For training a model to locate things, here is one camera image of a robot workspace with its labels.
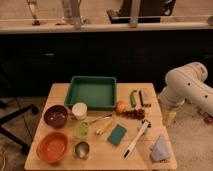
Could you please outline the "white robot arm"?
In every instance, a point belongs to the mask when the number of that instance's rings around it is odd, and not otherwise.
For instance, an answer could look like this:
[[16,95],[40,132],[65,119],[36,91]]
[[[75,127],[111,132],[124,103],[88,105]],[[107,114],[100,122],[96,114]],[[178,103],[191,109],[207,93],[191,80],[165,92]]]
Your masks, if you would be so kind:
[[204,83],[207,77],[208,71],[200,62],[174,68],[166,74],[166,86],[158,95],[164,126],[170,125],[185,100],[213,120],[213,88]]

